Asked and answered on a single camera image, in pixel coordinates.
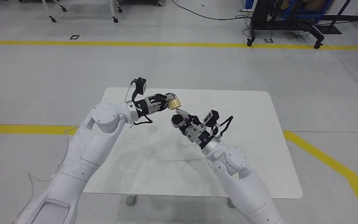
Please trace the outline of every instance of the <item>table leg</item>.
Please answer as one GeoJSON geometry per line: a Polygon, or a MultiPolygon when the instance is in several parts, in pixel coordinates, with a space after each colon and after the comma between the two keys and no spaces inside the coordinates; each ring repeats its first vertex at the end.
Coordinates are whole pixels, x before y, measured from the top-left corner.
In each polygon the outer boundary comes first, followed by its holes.
{"type": "Polygon", "coordinates": [[[127,206],[133,206],[136,202],[138,195],[136,194],[129,194],[127,195],[127,199],[125,200],[125,203],[127,206]]]}
{"type": "Polygon", "coordinates": [[[226,202],[230,208],[236,208],[230,198],[226,198],[226,202]]]}

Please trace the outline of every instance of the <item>yellow floor line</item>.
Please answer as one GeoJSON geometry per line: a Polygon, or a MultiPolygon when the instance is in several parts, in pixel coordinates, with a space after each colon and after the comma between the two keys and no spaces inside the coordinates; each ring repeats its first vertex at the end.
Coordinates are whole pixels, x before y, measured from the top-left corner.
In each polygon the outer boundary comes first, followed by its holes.
{"type": "Polygon", "coordinates": [[[353,189],[353,192],[355,193],[358,199],[358,175],[356,173],[354,173],[352,170],[350,170],[340,162],[336,161],[331,156],[325,154],[318,148],[306,142],[295,133],[286,130],[284,131],[284,136],[286,140],[292,141],[298,147],[306,150],[312,156],[316,157],[318,160],[320,160],[321,162],[323,162],[324,164],[326,164],[327,166],[336,170],[339,174],[344,176],[348,180],[349,184],[351,185],[351,188],[353,189]]]}
{"type": "Polygon", "coordinates": [[[0,124],[0,134],[75,134],[76,126],[0,124]]]}
{"type": "MultiPolygon", "coordinates": [[[[67,132],[67,134],[75,134],[77,129],[76,126],[0,124],[0,134],[65,134],[66,130],[70,130],[67,132]]],[[[304,149],[312,156],[344,176],[348,180],[358,199],[357,174],[355,174],[352,170],[340,162],[336,161],[334,158],[306,142],[295,133],[285,130],[284,136],[286,140],[292,141],[297,146],[304,149]]]]}
{"type": "MultiPolygon", "coordinates": [[[[132,41],[37,41],[0,40],[0,45],[60,45],[60,46],[160,46],[196,48],[249,48],[246,43],[201,43],[201,42],[132,42],[132,41]]],[[[312,45],[253,44],[250,48],[314,50],[312,45]]],[[[358,50],[357,45],[322,46],[322,50],[358,50]]]]}

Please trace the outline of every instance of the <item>caster wheel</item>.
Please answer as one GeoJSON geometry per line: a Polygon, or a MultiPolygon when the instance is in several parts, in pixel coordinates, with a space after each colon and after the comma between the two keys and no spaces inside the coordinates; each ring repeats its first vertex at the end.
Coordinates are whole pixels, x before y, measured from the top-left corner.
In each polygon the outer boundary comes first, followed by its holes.
{"type": "Polygon", "coordinates": [[[246,40],[247,40],[247,46],[251,46],[253,41],[250,38],[247,38],[246,40]]]}
{"type": "Polygon", "coordinates": [[[320,48],[321,47],[321,44],[320,43],[316,43],[315,45],[314,45],[314,48],[315,49],[318,49],[318,48],[320,48]]]}

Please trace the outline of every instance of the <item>cable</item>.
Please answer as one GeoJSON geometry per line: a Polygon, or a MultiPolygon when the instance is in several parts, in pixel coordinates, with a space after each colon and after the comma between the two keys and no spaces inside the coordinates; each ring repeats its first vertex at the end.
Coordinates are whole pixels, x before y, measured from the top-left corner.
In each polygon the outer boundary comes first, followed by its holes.
{"type": "Polygon", "coordinates": [[[139,122],[139,123],[133,122],[133,124],[134,125],[139,125],[139,124],[152,124],[153,123],[153,121],[150,120],[146,115],[144,117],[147,119],[146,122],[139,122]]]}
{"type": "Polygon", "coordinates": [[[131,83],[130,83],[130,85],[128,87],[127,93],[125,94],[124,102],[127,101],[128,92],[129,92],[129,89],[131,88],[132,84],[133,84],[133,81],[131,81],[131,83]]]}
{"type": "Polygon", "coordinates": [[[307,39],[308,37],[309,37],[309,35],[310,35],[311,33],[309,32],[308,34],[305,34],[305,35],[300,35],[300,31],[298,30],[298,34],[297,35],[295,35],[295,34],[293,34],[293,37],[294,38],[302,38],[302,39],[307,39]]]}
{"type": "Polygon", "coordinates": [[[30,173],[29,171],[27,172],[28,176],[29,176],[29,179],[30,179],[30,183],[31,183],[31,197],[30,197],[30,200],[25,204],[25,206],[22,208],[21,212],[16,216],[19,217],[20,214],[23,212],[23,210],[25,210],[25,208],[30,204],[30,202],[32,201],[32,199],[34,198],[34,181],[32,180],[32,178],[34,178],[35,180],[38,180],[38,181],[41,181],[41,182],[48,182],[50,180],[53,180],[55,178],[55,176],[57,175],[58,171],[60,170],[60,167],[61,167],[61,164],[63,163],[63,161],[65,161],[66,159],[66,155],[67,155],[67,152],[68,152],[68,147],[69,147],[69,139],[68,139],[68,132],[72,131],[72,130],[75,130],[76,128],[78,128],[78,126],[70,129],[70,130],[65,130],[65,135],[66,135],[66,140],[67,140],[67,146],[66,146],[66,154],[65,156],[63,157],[62,161],[60,162],[59,165],[57,165],[57,170],[55,172],[55,174],[53,174],[51,176],[50,179],[48,180],[42,180],[42,179],[39,179],[37,177],[35,177],[32,173],[30,173]]]}
{"type": "Polygon", "coordinates": [[[222,130],[220,132],[220,135],[223,136],[224,132],[226,132],[226,130],[229,128],[229,125],[231,123],[231,121],[233,120],[233,116],[230,116],[228,119],[226,119],[226,121],[224,121],[220,126],[224,125],[225,123],[227,123],[227,125],[225,126],[224,130],[222,130]]]}
{"type": "Polygon", "coordinates": [[[196,12],[193,12],[192,10],[188,10],[187,8],[184,8],[184,7],[180,6],[180,5],[179,5],[178,3],[176,3],[174,0],[172,0],[172,2],[173,2],[174,4],[176,4],[177,6],[181,7],[182,9],[184,9],[184,10],[187,10],[187,11],[189,11],[189,12],[191,12],[191,13],[194,13],[194,14],[197,15],[197,16],[200,16],[200,17],[203,17],[203,18],[208,18],[208,19],[210,19],[210,20],[221,20],[221,21],[224,21],[224,20],[237,20],[237,19],[239,19],[239,18],[245,18],[245,17],[246,17],[246,16],[239,17],[240,15],[237,15],[237,16],[235,16],[234,18],[211,18],[211,17],[203,16],[203,15],[198,14],[198,13],[196,13],[196,12]]]}

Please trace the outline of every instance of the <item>white plastic casing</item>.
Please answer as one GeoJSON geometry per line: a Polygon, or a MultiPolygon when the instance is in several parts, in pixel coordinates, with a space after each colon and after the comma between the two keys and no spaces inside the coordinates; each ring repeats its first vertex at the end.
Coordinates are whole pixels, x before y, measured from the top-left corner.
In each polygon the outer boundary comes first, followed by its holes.
{"type": "Polygon", "coordinates": [[[112,133],[119,119],[117,107],[110,102],[97,104],[92,110],[92,118],[103,132],[112,133]]]}

